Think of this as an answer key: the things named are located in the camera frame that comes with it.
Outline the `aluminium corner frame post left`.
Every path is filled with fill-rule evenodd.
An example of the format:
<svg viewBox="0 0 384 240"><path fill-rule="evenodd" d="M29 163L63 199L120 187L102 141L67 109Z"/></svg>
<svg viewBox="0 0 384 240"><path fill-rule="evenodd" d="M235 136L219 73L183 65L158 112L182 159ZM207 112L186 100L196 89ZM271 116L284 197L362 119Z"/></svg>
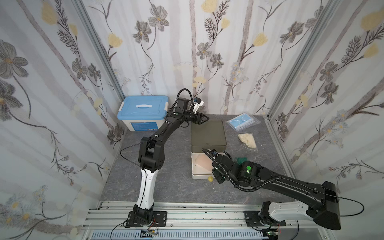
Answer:
<svg viewBox="0 0 384 240"><path fill-rule="evenodd" d="M121 101L124 100L125 95L122 91L122 88L120 87L120 84L118 82L118 79L114 73L113 67L109 61L109 57L107 54L107 51L105 50L102 41L100 40L97 31L95 30L92 20L89 17L86 7L83 4L82 1L78 0L72 0L72 3L75 7L75 10L86 30L87 35L89 36L91 43L94 47L94 50L96 51L97 55L99 56L104 68L106 69L107 76L112 83L112 86L117 93L118 97Z"/></svg>

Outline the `bag of cream latex gloves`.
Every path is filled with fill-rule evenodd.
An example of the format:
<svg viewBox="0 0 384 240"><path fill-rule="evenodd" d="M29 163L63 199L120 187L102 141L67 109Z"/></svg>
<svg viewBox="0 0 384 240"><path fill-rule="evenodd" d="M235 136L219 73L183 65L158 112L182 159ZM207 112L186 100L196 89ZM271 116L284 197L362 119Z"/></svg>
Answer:
<svg viewBox="0 0 384 240"><path fill-rule="evenodd" d="M246 134L239 134L238 135L239 140L242 143L242 146L248 150L251 151L258 151L258 147L256 144L256 141L252 134L246 133Z"/></svg>

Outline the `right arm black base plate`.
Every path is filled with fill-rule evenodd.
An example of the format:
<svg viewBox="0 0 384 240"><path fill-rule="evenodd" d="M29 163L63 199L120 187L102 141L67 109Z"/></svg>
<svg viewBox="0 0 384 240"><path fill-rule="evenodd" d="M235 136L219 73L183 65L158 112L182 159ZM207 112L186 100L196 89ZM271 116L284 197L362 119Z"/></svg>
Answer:
<svg viewBox="0 0 384 240"><path fill-rule="evenodd" d="M244 218L248 227L285 227L287 224L285 221L277 222L270 217L261 217L259 211L244 211Z"/></svg>

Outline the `blue lidded storage box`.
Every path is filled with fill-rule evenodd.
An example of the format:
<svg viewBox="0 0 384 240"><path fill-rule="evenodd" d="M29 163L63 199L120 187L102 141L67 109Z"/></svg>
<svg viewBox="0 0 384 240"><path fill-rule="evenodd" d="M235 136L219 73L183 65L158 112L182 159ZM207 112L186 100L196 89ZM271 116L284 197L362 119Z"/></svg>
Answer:
<svg viewBox="0 0 384 240"><path fill-rule="evenodd" d="M131 132L156 132L165 123L168 106L167 96L128 96L117 118Z"/></svg>

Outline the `white drawer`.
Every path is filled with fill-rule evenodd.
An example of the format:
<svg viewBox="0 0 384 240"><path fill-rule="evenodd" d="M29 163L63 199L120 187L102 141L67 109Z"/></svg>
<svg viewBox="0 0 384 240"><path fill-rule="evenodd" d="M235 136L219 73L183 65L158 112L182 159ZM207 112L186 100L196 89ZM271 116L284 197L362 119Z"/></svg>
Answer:
<svg viewBox="0 0 384 240"><path fill-rule="evenodd" d="M204 180L208 179L208 177L213 177L213 169L212 171L207 171L204 168L201 168L200 166L196 165L195 160L199 155L205 155L204 153L191 153L192 157L192 178L194 180Z"/></svg>

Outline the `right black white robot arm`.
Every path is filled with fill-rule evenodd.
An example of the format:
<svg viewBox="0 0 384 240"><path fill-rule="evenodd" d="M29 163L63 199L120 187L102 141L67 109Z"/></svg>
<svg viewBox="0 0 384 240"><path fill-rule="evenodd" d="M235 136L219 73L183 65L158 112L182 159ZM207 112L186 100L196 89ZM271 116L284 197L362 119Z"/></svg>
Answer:
<svg viewBox="0 0 384 240"><path fill-rule="evenodd" d="M213 174L219 184L229 181L242 192L266 189L288 196L308 206L305 214L317 225L339 231L341 215L336 185L331 182L313 184L278 174L260 164L236 163L227 155L207 153L213 162Z"/></svg>

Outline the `beige pink sponge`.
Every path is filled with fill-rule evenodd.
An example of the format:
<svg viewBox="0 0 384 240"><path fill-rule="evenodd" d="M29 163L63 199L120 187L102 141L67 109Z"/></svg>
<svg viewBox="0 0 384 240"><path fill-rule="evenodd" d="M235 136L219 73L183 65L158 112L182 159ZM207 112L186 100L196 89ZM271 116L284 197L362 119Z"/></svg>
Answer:
<svg viewBox="0 0 384 240"><path fill-rule="evenodd" d="M213 161L207 157L206 155L199 155L195 160L196 165L200 166L201 168L204 168L207 171L212 171Z"/></svg>

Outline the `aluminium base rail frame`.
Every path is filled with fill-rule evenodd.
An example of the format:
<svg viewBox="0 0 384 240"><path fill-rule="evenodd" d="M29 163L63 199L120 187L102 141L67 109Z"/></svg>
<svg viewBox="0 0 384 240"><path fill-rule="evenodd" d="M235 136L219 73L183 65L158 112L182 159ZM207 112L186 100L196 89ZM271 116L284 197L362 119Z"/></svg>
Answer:
<svg viewBox="0 0 384 240"><path fill-rule="evenodd" d="M95 230L143 230L156 235L160 230L229 230L252 229L269 239L278 240L334 240L332 231L316 225L305 216L308 207L299 202L271 203L270 205L228 205L228 204L190 204L156 203L155 211L167 211L166 227L125 228L133 202L101 202L98 209L89 210L83 224L82 238L89 240ZM270 217L277 222L286 222L285 227L248 227L244 211L259 211L261 217Z"/></svg>

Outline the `green scouring sponge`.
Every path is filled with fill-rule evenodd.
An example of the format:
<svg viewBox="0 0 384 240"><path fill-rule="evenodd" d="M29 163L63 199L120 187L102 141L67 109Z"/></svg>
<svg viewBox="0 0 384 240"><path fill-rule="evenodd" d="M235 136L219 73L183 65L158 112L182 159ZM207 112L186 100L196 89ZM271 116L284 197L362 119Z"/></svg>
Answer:
<svg viewBox="0 0 384 240"><path fill-rule="evenodd" d="M244 162L247 162L248 159L246 157L236 158L236 162L238 165L242 165Z"/></svg>

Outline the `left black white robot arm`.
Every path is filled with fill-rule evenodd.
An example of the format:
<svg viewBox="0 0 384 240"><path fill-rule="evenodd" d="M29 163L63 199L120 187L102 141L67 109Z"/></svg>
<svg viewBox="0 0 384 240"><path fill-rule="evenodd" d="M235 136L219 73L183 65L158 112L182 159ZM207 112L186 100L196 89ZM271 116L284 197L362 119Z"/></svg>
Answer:
<svg viewBox="0 0 384 240"><path fill-rule="evenodd" d="M201 125L209 117L199 112L204 105L200 98L188 100L177 98L165 115L165 122L150 137L142 138L139 150L141 186L139 198L133 207L134 217L141 224L148 225L154 218L154 190L159 170L165 161L165 143L183 123Z"/></svg>

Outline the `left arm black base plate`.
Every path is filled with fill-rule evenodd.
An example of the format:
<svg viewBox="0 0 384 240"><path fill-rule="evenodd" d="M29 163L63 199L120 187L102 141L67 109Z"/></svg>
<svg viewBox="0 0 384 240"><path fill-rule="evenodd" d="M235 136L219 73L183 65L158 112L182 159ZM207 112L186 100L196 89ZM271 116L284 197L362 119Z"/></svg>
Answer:
<svg viewBox="0 0 384 240"><path fill-rule="evenodd" d="M125 228L139 228L139 227L166 227L168 220L167 211L154 211L152 217L149 217L149 221L140 219L134 214L129 212L126 222L124 223Z"/></svg>

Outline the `olive green drawer cabinet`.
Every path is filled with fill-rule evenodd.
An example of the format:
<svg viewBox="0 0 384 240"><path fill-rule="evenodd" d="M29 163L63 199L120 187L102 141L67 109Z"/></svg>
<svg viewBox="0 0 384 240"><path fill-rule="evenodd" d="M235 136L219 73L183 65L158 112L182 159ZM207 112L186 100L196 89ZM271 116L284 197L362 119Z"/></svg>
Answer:
<svg viewBox="0 0 384 240"><path fill-rule="evenodd" d="M223 152L227 148L227 139L222 120L209 120L201 125L192 124L191 152L203 153L202 149Z"/></svg>

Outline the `aluminium corner frame post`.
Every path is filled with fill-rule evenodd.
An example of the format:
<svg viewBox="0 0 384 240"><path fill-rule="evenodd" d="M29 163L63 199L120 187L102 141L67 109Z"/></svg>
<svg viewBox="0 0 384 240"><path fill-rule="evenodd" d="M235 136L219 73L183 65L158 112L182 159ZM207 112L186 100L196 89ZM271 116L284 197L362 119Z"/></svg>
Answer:
<svg viewBox="0 0 384 240"><path fill-rule="evenodd" d="M89 36L91 43L94 47L94 50L96 51L97 55L99 56L104 68L106 69L107 76L112 83L112 86L117 93L118 97L121 101L124 100L125 95L122 91L122 88L120 87L120 84L118 82L118 79L114 73L113 67L109 61L109 57L107 54L107 51L105 50L102 41L100 40L97 31L95 30L92 20L89 17L86 7L83 4L82 1L78 0L72 0L72 3L75 7L75 10L86 30L87 35Z"/></svg>
<svg viewBox="0 0 384 240"><path fill-rule="evenodd" d="M314 50L318 40L322 36L323 31L326 29L329 21L336 13L340 3L342 1L328 1L326 6L324 7L322 13L320 14L316 25L314 26L313 31L305 42L303 49L300 51L300 54L296 58L293 66L288 72L286 78L283 81L283 84L279 88L277 95L274 97L274 101L271 105L270 111L268 115L266 115L266 119L271 120L274 117L274 114L277 112L279 105L283 101L286 93L291 87L293 81L296 78L299 70L303 67L308 57L311 55L311 52Z"/></svg>

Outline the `aluminium corner frame post right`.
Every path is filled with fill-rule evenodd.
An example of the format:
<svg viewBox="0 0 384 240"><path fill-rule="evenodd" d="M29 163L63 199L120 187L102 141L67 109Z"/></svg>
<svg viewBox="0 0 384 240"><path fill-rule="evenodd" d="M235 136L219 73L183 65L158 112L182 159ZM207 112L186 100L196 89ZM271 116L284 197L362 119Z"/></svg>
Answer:
<svg viewBox="0 0 384 240"><path fill-rule="evenodd" d="M314 26L313 31L305 42L303 49L300 51L300 54L296 58L293 66L288 72L286 78L283 81L283 84L279 88L277 95L274 97L274 101L271 105L270 111L268 115L266 115L266 119L271 120L274 117L274 114L277 112L279 105L283 101L286 93L291 87L293 81L296 78L299 70L303 67L308 57L311 55L311 52L314 50L318 40L322 36L323 31L326 29L329 21L336 13L340 3L342 1L328 1L326 6L324 7L322 13L320 14L316 25Z"/></svg>

